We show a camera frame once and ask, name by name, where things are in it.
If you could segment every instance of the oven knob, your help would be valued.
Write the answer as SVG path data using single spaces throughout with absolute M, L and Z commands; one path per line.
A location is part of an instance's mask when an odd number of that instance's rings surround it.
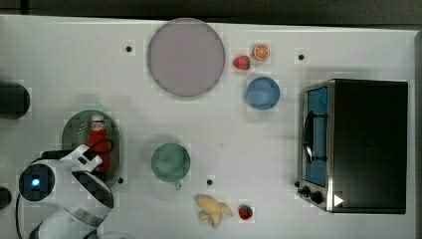
M 322 195 L 319 191 L 313 192 L 311 193 L 311 200 L 316 204 L 320 204 L 322 203 Z
M 304 186 L 302 189 L 298 189 L 298 193 L 300 193 L 303 197 L 309 197 L 311 191 L 307 186 Z

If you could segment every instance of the banana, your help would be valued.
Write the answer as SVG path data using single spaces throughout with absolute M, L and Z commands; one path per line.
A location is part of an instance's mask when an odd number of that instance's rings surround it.
M 233 212 L 225 203 L 218 202 L 214 198 L 207 195 L 200 195 L 196 199 L 196 203 L 202 208 L 199 213 L 199 220 L 209 219 L 214 228 L 217 228 L 222 220 L 222 213 L 233 216 Z

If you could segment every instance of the mug handle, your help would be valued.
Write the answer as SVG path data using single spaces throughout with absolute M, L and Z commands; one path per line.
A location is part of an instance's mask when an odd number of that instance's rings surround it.
M 176 186 L 176 190 L 178 191 L 178 190 L 180 190 L 180 189 L 182 189 L 182 184 L 180 183 L 180 181 L 176 181 L 175 183 L 174 183 L 174 185 Z

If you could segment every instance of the green plate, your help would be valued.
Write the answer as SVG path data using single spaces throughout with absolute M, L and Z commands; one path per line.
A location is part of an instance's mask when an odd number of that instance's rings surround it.
M 91 131 L 91 119 L 95 114 L 104 116 L 107 137 L 113 142 L 109 153 L 111 171 L 105 173 L 105 184 L 112 187 L 120 175 L 120 130 L 117 123 L 107 114 L 100 111 L 83 111 L 74 115 L 63 129 L 63 150 L 75 149 L 81 144 L 88 144 Z

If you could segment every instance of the teal mug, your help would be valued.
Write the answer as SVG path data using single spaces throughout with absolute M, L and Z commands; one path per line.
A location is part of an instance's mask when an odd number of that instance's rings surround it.
M 158 179 L 172 182 L 176 190 L 180 190 L 182 188 L 180 180 L 186 176 L 190 168 L 189 153 L 177 143 L 166 143 L 155 150 L 151 168 Z

